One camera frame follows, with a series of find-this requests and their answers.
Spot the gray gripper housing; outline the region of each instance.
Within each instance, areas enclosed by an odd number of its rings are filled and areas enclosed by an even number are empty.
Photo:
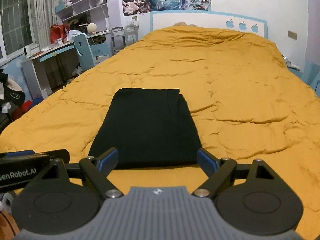
[[[225,222],[212,200],[190,195],[185,187],[131,187],[107,199],[88,224],[60,235],[22,230],[14,240],[303,240],[293,230],[255,236]]]

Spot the black circular mount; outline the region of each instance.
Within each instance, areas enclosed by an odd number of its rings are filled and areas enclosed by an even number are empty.
[[[75,230],[99,211],[100,201],[85,187],[63,183],[37,192],[21,192],[13,202],[12,215],[20,229],[42,235]]]
[[[268,180],[227,188],[216,199],[217,210],[230,225],[253,235],[295,229],[302,217],[301,200],[293,191],[277,186]]]

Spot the headboard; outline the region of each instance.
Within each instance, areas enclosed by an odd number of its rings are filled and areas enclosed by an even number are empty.
[[[246,33],[256,33],[268,38],[268,27],[265,20],[243,15],[214,11],[157,11],[150,13],[150,30],[158,30],[185,22],[198,27],[232,29]]]

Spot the logo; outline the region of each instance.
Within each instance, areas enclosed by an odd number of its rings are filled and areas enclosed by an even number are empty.
[[[14,92],[11,92],[10,93],[10,96],[12,96],[14,99],[20,99],[20,97],[21,97],[21,95],[20,94],[18,94],[18,93],[14,93]]]
[[[159,196],[159,195],[163,192],[163,190],[157,188],[157,189],[153,190],[152,192],[153,192],[154,194],[156,194],[157,196]]]
[[[19,177],[29,176],[36,173],[37,173],[36,168],[31,170],[25,170],[22,172],[21,171],[10,172],[9,174],[0,175],[0,181],[6,180],[6,179],[14,179]]]

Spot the drawer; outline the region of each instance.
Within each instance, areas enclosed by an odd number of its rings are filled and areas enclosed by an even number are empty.
[[[110,56],[100,56],[100,57],[94,57],[94,65],[96,66],[97,64],[101,63],[102,61],[105,61],[106,59],[110,58]]]
[[[101,57],[111,55],[108,43],[102,43],[90,46],[93,57]]]

